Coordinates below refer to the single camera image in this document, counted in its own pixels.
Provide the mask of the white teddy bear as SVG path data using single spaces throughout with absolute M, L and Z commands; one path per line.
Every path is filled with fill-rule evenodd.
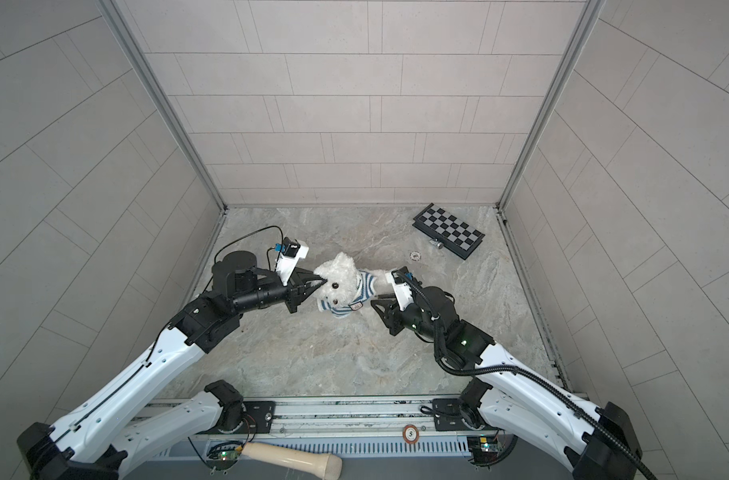
M 334 259 L 328 260 L 328 261 L 324 262 L 323 264 L 320 264 L 320 266 L 318 266 L 314 270 L 314 274 L 326 279 L 326 284 L 324 284 L 324 286 L 322 286 L 314 294 L 314 297 L 316 297 L 316 302 L 318 302 L 318 300 L 320 298 L 325 298 L 326 296 L 328 296 L 330 294 L 334 294 L 334 295 L 338 296 L 338 288 L 344 290 L 347 287 L 350 287 L 350 290 L 354 290 L 354 288 L 356 288 L 356 278 L 358 277 L 358 272 L 360 270 L 364 270 L 364 269 L 360 269 L 360 268 L 356 267 L 356 263 L 354 263 L 354 258 L 350 257 L 350 255 L 348 255 L 344 252 L 340 252 Z M 374 274 L 374 276 L 376 276 L 376 278 L 377 278 L 377 281 L 376 281 L 377 295 L 371 299 L 375 299 L 379 296 L 384 296 L 384 295 L 389 295 L 389 294 L 394 293 L 394 291 L 392 290 L 392 287 L 390 286 L 390 284 L 388 284 L 388 281 L 387 281 L 388 271 L 385 271 L 385 270 L 366 270 L 366 271 L 372 272 L 372 274 Z

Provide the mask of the blue white striped sweater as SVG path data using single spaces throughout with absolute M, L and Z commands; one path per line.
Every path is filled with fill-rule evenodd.
M 350 290 L 350 287 L 344 290 L 338 288 L 338 296 L 330 294 L 318 300 L 318 309 L 328 312 L 338 319 L 346 318 L 361 310 L 371 298 L 377 295 L 376 281 L 377 278 L 372 272 L 360 270 L 354 290 Z

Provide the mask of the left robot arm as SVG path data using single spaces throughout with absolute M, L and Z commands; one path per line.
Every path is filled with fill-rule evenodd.
M 32 479 L 120 479 L 182 438 L 246 422 L 242 394 L 220 380 L 194 398 L 145 422 L 134 416 L 188 366 L 240 327 L 244 314 L 284 304 L 294 313 L 324 279 L 298 267 L 308 246 L 286 238 L 274 269 L 234 251 L 212 266 L 212 287 L 186 304 L 146 352 L 97 394 L 56 420 L 36 422 L 16 443 Z

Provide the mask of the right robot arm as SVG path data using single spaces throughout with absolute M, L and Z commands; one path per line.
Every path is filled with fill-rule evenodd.
M 390 334 L 412 331 L 430 342 L 444 372 L 469 378 L 460 416 L 472 428 L 506 431 L 549 454 L 576 479 L 633 479 L 652 473 L 630 417 L 550 382 L 516 360 L 493 336 L 460 318 L 455 302 L 427 287 L 407 305 L 378 296 L 372 308 Z

